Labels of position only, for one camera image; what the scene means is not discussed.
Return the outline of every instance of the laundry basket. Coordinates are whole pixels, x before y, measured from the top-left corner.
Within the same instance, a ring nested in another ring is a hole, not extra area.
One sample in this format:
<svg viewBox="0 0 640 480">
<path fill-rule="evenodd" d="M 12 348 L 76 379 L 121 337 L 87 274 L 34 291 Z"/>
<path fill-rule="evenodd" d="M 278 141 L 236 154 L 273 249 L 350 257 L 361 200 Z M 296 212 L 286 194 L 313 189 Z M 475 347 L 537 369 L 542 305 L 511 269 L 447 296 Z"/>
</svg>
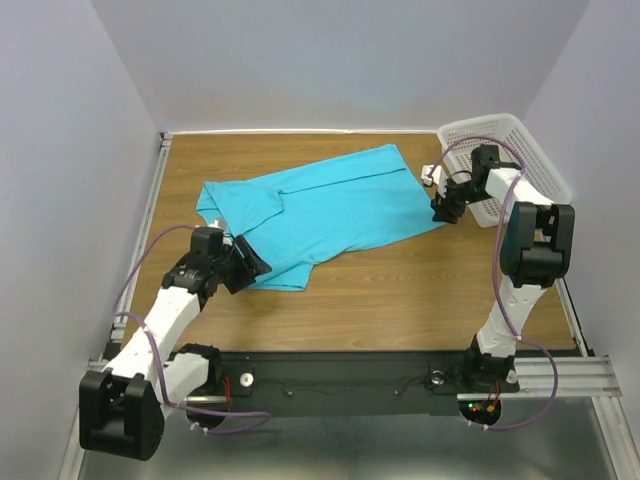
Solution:
<svg viewBox="0 0 640 480">
<path fill-rule="evenodd" d="M 443 125 L 438 129 L 438 138 L 443 151 L 451 143 L 469 135 L 486 135 L 502 140 L 518 152 L 527 164 L 526 178 L 540 193 L 555 203 L 569 203 L 571 191 L 562 180 L 558 171 L 551 164 L 540 146 L 533 139 L 522 122 L 508 113 L 485 115 L 459 122 Z M 483 140 L 469 140 L 453 148 L 444 159 L 444 163 L 453 173 L 458 170 L 471 170 L 471 151 Z M 502 161 L 515 161 L 509 152 L 500 149 Z M 456 179 L 463 179 L 466 175 L 458 175 Z M 490 199 L 469 205 L 469 209 L 481 227 L 491 227 L 498 224 L 500 203 Z"/>
</svg>

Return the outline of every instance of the blue shirt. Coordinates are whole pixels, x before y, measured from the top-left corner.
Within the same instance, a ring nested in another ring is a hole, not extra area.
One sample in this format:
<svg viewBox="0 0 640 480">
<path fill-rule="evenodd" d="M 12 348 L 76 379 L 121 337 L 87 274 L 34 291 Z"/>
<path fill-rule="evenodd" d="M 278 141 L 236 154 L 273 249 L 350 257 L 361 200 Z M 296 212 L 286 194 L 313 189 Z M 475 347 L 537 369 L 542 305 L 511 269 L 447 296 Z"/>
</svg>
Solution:
<svg viewBox="0 0 640 480">
<path fill-rule="evenodd" d="M 196 211 L 222 217 L 273 269 L 251 288 L 304 290 L 314 265 L 442 225 L 395 145 L 247 181 L 207 182 Z"/>
</svg>

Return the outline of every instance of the wooden table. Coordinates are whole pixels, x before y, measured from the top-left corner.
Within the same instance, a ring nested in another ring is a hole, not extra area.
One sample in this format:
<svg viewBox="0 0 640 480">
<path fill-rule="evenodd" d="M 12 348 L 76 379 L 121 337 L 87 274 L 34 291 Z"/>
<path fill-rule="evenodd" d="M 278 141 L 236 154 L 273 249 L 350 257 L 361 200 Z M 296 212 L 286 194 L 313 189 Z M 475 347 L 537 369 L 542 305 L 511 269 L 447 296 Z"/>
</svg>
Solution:
<svg viewBox="0 0 640 480">
<path fill-rule="evenodd" d="M 173 139 L 149 239 L 177 223 L 201 224 L 195 205 L 205 181 L 246 180 L 387 143 L 412 172 L 440 153 L 435 135 L 178 135 Z M 384 248 L 340 255 L 314 268 L 304 292 L 224 288 L 209 300 L 179 344 L 223 350 L 464 349 L 494 301 L 495 229 L 470 213 Z M 132 311 L 145 315 L 165 272 L 184 254 L 189 232 L 162 239 L 140 272 Z M 134 327 L 129 324 L 126 339 Z M 538 302 L 524 331 L 549 348 L 574 342 L 555 289 Z"/>
</svg>

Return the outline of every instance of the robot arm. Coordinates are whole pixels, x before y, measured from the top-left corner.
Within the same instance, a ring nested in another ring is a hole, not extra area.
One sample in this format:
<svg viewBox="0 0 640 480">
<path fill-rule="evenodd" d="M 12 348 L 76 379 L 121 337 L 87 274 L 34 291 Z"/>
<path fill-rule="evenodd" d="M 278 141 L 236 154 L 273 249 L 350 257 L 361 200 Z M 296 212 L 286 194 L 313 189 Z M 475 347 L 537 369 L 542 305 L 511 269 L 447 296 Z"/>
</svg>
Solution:
<svg viewBox="0 0 640 480">
<path fill-rule="evenodd" d="M 80 445 L 147 460 L 158 448 L 164 421 L 173 408 L 163 402 L 154 361 L 164 368 L 167 395 L 181 402 L 205 383 L 221 376 L 220 352 L 186 345 L 170 359 L 184 329 L 224 284 L 236 293 L 258 275 L 271 271 L 242 236 L 227 242 L 219 228 L 196 228 L 191 246 L 164 276 L 156 301 L 129 343 L 101 372 L 87 372 L 80 382 Z M 153 335 L 157 352 L 147 335 Z"/>
<path fill-rule="evenodd" d="M 520 167 L 501 162 L 497 146 L 481 145 L 471 160 L 471 178 L 465 182 L 455 182 L 442 167 L 430 165 L 423 168 L 422 179 L 426 186 L 436 186 L 436 221 L 456 223 L 466 205 L 488 198 L 509 202 L 510 222 L 500 249 L 500 298 L 520 335 L 538 299 L 569 268 L 575 212 L 570 205 L 554 204 L 524 178 L 507 199 Z M 505 380 L 513 367 L 516 341 L 496 301 L 467 350 L 467 380 Z"/>
</svg>

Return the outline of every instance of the cable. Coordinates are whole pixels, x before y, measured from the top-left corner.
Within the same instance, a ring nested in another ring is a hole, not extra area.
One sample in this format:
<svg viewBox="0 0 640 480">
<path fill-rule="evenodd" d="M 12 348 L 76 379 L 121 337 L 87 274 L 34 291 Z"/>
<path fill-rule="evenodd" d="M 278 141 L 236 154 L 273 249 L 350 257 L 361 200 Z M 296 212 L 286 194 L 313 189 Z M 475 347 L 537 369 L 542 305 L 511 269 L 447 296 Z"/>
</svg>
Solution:
<svg viewBox="0 0 640 480">
<path fill-rule="evenodd" d="M 209 415 L 212 417 L 225 417 L 225 418 L 262 418 L 257 423 L 252 425 L 247 425 L 244 427 L 238 427 L 228 430 L 209 430 L 206 427 L 200 427 L 197 424 L 194 424 L 196 428 L 202 430 L 205 434 L 211 435 L 233 435 L 236 433 L 248 432 L 250 430 L 254 430 L 259 426 L 266 423 L 270 418 L 271 414 L 269 412 L 218 412 L 216 410 L 207 410 L 204 408 L 191 407 L 189 405 L 184 405 L 182 402 L 175 403 L 171 401 L 169 398 L 169 392 L 167 391 L 167 380 L 164 377 L 164 368 L 162 364 L 162 359 L 160 357 L 160 350 L 158 349 L 158 344 L 156 343 L 156 339 L 153 337 L 153 333 L 147 327 L 144 320 L 131 312 L 117 312 L 115 313 L 116 317 L 128 317 L 135 321 L 138 324 L 138 327 L 142 329 L 144 334 L 147 336 L 147 340 L 149 341 L 149 346 L 151 347 L 151 353 L 153 357 L 153 366 L 156 369 L 156 373 L 158 374 L 158 383 L 160 384 L 160 393 L 162 395 L 162 401 L 165 405 L 168 405 L 172 408 L 183 410 L 185 412 L 197 413 L 200 415 Z"/>
<path fill-rule="evenodd" d="M 526 427 L 528 425 L 531 425 L 532 423 L 536 422 L 537 420 L 539 420 L 540 418 L 545 416 L 549 412 L 549 410 L 551 409 L 551 406 L 553 405 L 553 403 L 555 402 L 556 395 L 558 393 L 558 366 L 556 365 L 556 362 L 553 359 L 553 356 L 551 355 L 551 352 L 549 352 L 549 350 L 547 350 L 543 345 L 541 345 L 538 342 L 522 338 L 522 336 L 518 333 L 518 331 L 516 330 L 516 328 L 513 325 L 513 322 L 509 318 L 509 314 L 507 313 L 507 310 L 506 310 L 506 308 L 504 306 L 502 298 L 500 297 L 500 285 L 498 284 L 498 263 L 499 263 L 499 260 L 500 260 L 500 240 L 502 239 L 502 231 L 504 230 L 504 219 L 505 219 L 505 216 L 506 216 L 506 213 L 507 213 L 507 206 L 509 205 L 509 201 L 511 200 L 511 197 L 513 196 L 513 192 L 514 192 L 514 190 L 516 188 L 516 185 L 518 184 L 518 182 L 520 181 L 520 179 L 522 178 L 522 176 L 526 172 L 527 165 L 526 165 L 526 162 L 524 161 L 524 159 L 522 158 L 522 156 L 517 151 L 515 151 L 513 148 L 511 148 L 511 146 L 507 145 L 502 140 L 498 140 L 497 138 L 490 137 L 490 136 L 487 136 L 487 135 L 470 135 L 468 137 L 461 138 L 460 140 L 456 140 L 451 145 L 449 145 L 442 152 L 442 155 L 440 155 L 440 158 L 433 165 L 433 167 L 431 168 L 431 171 L 429 172 L 429 174 L 427 176 L 429 178 L 433 178 L 433 172 L 435 171 L 436 167 L 438 165 L 440 165 L 444 161 L 444 158 L 447 156 L 447 154 L 452 149 L 457 147 L 458 145 L 460 145 L 460 144 L 462 144 L 464 142 L 467 142 L 469 140 L 484 140 L 484 141 L 487 141 L 487 142 L 492 142 L 492 143 L 495 143 L 497 145 L 500 145 L 507 152 L 509 152 L 513 156 L 513 158 L 515 160 L 518 161 L 518 163 L 520 164 L 520 167 L 521 167 L 520 172 L 513 179 L 513 181 L 511 182 L 511 185 L 509 185 L 509 189 L 507 190 L 507 193 L 506 193 L 506 195 L 504 197 L 504 201 L 502 203 L 502 208 L 500 209 L 500 217 L 498 218 L 498 229 L 497 229 L 497 232 L 496 232 L 496 241 L 495 241 L 494 248 L 493 248 L 493 266 L 492 266 L 492 269 L 491 269 L 491 277 L 492 277 L 492 283 L 493 283 L 493 293 L 494 293 L 494 295 L 496 297 L 496 302 L 498 304 L 498 308 L 500 309 L 500 312 L 502 313 L 502 316 L 504 317 L 504 321 L 505 321 L 505 323 L 507 325 L 507 328 L 509 329 L 511 334 L 516 338 L 516 340 L 519 341 L 520 343 L 522 343 L 523 345 L 529 345 L 529 346 L 537 348 L 538 350 L 540 350 L 542 352 L 542 354 L 545 357 L 547 357 L 549 359 L 549 363 L 551 364 L 551 369 L 553 370 L 553 388 L 551 389 L 551 395 L 549 396 L 549 400 L 547 401 L 545 406 L 542 408 L 542 410 L 540 410 L 537 414 L 535 414 L 531 418 L 528 418 L 527 420 L 523 420 L 522 422 L 514 423 L 512 425 L 502 425 L 502 426 L 501 425 L 475 424 L 475 425 L 479 425 L 479 426 L 481 426 L 481 427 L 483 427 L 484 429 L 487 429 L 487 430 L 496 430 L 496 431 L 515 430 L 516 428 L 521 428 L 521 427 Z"/>
<path fill-rule="evenodd" d="M 162 237 L 164 237 L 167 233 L 173 232 L 174 230 L 178 230 L 178 229 L 181 229 L 181 228 L 186 228 L 186 229 L 191 230 L 191 231 L 194 231 L 196 229 L 196 227 L 194 227 L 193 225 L 186 225 L 186 224 L 174 225 L 173 227 L 165 228 L 164 230 L 162 230 L 151 241 L 151 243 L 146 248 L 146 250 L 142 253 L 142 255 L 140 256 L 138 261 L 131 268 L 131 272 L 129 273 L 129 275 L 125 279 L 124 284 L 122 285 L 122 289 L 118 293 L 118 296 L 116 297 L 115 302 L 113 302 L 113 311 L 114 312 L 116 310 L 118 310 L 118 304 L 120 303 L 120 299 L 122 298 L 122 295 L 124 295 L 125 290 L 129 286 L 129 283 L 131 283 L 131 280 L 133 280 L 133 277 L 136 275 L 136 272 L 140 268 L 140 265 L 142 265 L 142 262 L 144 262 L 145 258 L 147 258 L 147 255 L 149 255 L 149 252 L 151 252 L 151 249 L 153 249 L 153 247 L 156 245 L 156 243 L 158 243 L 158 240 L 160 240 Z"/>
<path fill-rule="evenodd" d="M 497 145 L 500 145 L 507 152 L 509 152 L 513 156 L 514 159 L 516 159 L 518 161 L 518 163 L 520 164 L 520 167 L 522 168 L 521 173 L 524 174 L 526 172 L 527 166 L 526 166 L 525 161 L 523 160 L 523 158 L 520 156 L 520 154 L 518 152 L 516 152 L 513 148 L 511 148 L 508 144 L 506 144 L 502 140 L 498 140 L 497 138 L 489 137 L 487 135 L 469 135 L 468 137 L 464 137 L 464 138 L 461 138 L 459 140 L 456 140 L 451 145 L 449 145 L 447 148 L 445 148 L 444 152 L 442 152 L 442 154 L 440 155 L 440 158 L 438 159 L 438 161 L 436 163 L 434 163 L 433 166 L 431 167 L 431 171 L 427 174 L 427 177 L 433 179 L 433 172 L 435 172 L 436 171 L 436 167 L 438 165 L 440 165 L 444 161 L 444 159 L 447 156 L 447 154 L 451 150 L 456 148 L 458 145 L 460 145 L 460 144 L 462 144 L 464 142 L 468 142 L 469 140 L 484 140 L 484 141 L 487 141 L 487 142 L 492 142 L 492 143 L 495 143 Z"/>
</svg>

